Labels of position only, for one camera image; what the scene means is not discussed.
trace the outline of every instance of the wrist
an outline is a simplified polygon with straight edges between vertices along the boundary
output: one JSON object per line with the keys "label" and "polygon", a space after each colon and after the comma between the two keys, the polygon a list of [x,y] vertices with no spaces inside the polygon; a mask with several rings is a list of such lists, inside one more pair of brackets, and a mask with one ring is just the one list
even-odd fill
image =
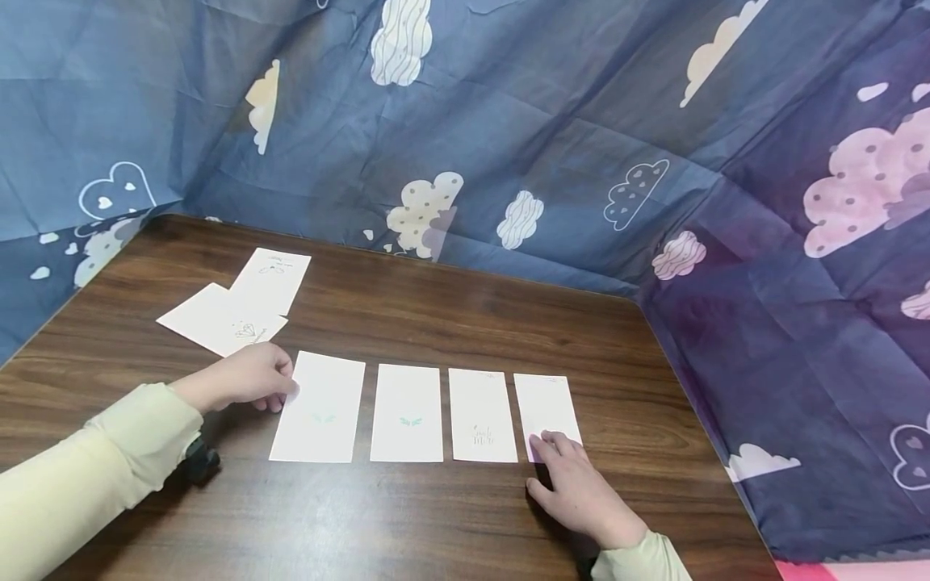
{"label": "wrist", "polygon": [[207,412],[212,412],[218,407],[216,397],[211,393],[211,389],[197,381],[194,376],[186,376],[169,387],[190,407],[200,412],[203,416]]}
{"label": "wrist", "polygon": [[649,527],[635,514],[614,518],[605,522],[591,538],[601,550],[635,548],[645,539]]}

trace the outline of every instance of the watch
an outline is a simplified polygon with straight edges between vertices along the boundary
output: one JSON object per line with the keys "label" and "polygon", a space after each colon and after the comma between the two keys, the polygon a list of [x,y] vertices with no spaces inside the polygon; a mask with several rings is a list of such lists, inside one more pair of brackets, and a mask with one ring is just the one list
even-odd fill
{"label": "watch", "polygon": [[219,472],[219,454],[206,445],[203,436],[191,442],[180,464],[187,480],[197,486],[203,486]]}

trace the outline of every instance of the wood grain surface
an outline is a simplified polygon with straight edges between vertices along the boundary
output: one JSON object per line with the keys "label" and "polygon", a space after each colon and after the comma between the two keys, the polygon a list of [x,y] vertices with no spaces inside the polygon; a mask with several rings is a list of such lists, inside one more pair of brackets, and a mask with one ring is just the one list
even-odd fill
{"label": "wood grain surface", "polygon": [[[190,218],[150,224],[3,368],[0,469],[137,384],[216,361],[155,319],[228,287],[256,246],[313,256],[275,342],[369,363],[354,461],[269,462],[277,416],[231,408],[205,428],[223,458],[212,482],[169,480],[51,578],[577,578],[578,544],[525,495],[516,372],[568,376],[591,461],[695,579],[779,579],[629,301]],[[444,370],[445,463],[368,462],[377,363]],[[507,372],[520,464],[452,460],[450,366]]]}

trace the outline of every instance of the pink cloud print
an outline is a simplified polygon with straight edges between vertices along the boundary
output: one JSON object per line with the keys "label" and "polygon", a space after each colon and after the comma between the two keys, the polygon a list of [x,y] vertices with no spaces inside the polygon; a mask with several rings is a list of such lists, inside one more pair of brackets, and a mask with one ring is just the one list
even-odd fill
{"label": "pink cloud print", "polygon": [[927,426],[898,426],[890,440],[898,460],[892,472],[897,485],[904,490],[930,490],[930,417]]}
{"label": "pink cloud print", "polygon": [[652,268],[660,281],[686,276],[707,256],[707,246],[698,242],[691,231],[683,231],[665,244],[664,251],[652,259]]}
{"label": "pink cloud print", "polygon": [[626,180],[610,189],[607,193],[610,203],[604,208],[604,218],[614,225],[614,230],[622,231],[630,226],[667,171],[667,159],[634,165],[627,172]]}
{"label": "pink cloud print", "polygon": [[894,133],[868,127],[830,157],[832,176],[804,193],[814,223],[804,252],[821,258],[878,230],[897,228],[930,209],[930,109],[905,115]]}
{"label": "pink cloud print", "polygon": [[930,321],[930,281],[923,287],[923,292],[904,299],[901,312],[911,319]]}

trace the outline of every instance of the left hand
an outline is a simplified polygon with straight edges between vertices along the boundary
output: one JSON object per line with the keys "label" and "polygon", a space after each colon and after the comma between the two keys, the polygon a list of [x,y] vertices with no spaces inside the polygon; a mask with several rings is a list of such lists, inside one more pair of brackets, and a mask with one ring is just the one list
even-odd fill
{"label": "left hand", "polygon": [[277,414],[285,396],[297,390],[293,375],[294,364],[283,349],[258,343],[175,381],[171,389],[201,414],[230,403],[252,403],[261,411]]}

